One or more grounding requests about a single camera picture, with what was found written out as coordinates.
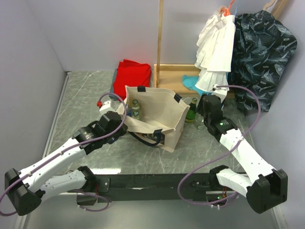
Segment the dark green Perrier bottle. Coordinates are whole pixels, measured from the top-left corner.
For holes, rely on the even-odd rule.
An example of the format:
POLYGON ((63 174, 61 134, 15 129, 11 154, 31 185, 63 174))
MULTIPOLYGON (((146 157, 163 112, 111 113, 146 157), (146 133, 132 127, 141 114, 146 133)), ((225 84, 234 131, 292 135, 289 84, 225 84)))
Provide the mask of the dark green Perrier bottle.
POLYGON ((187 123, 192 123, 194 120, 195 120, 195 117, 196 117, 196 106, 197 104, 197 98, 193 98, 191 100, 191 102, 189 103, 189 110, 187 112, 187 115, 185 117, 185 122, 187 123))

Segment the beige canvas tote bag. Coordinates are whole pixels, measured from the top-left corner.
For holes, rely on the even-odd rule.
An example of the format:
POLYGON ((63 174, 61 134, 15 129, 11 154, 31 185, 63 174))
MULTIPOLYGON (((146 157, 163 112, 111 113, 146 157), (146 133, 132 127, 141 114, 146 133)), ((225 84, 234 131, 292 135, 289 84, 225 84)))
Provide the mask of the beige canvas tote bag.
POLYGON ((133 100, 140 104, 140 119, 127 116, 124 123, 140 142, 174 152, 183 131, 184 120, 190 106, 182 97, 164 88, 126 86, 124 102, 129 108, 133 100))

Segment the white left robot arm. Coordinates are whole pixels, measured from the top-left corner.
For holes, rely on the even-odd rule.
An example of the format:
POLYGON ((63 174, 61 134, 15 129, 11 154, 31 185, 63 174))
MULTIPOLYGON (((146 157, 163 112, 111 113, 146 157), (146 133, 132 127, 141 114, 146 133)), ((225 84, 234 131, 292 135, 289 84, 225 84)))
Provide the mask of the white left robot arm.
POLYGON ((100 120, 80 128, 60 148, 39 162, 20 171, 12 168, 4 175, 5 191, 15 208, 13 214, 24 216, 34 211, 41 202, 58 194, 72 191, 100 199, 97 180, 92 171, 79 167, 62 176, 56 173, 69 163, 87 156, 107 144, 112 137, 127 131, 126 115, 109 111, 100 120))

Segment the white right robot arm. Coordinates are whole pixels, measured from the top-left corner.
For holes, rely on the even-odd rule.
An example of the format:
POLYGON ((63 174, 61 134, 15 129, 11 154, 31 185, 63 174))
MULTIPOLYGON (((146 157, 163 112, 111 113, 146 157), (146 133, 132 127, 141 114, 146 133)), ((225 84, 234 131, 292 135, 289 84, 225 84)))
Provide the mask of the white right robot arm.
POLYGON ((237 125, 223 115, 221 99, 216 95, 202 95, 197 113, 203 117, 208 132, 232 155, 244 169, 246 176, 227 166, 212 169, 210 187, 220 190, 228 187, 246 197, 256 213, 263 213, 286 202, 288 175, 267 163, 242 136, 237 125))

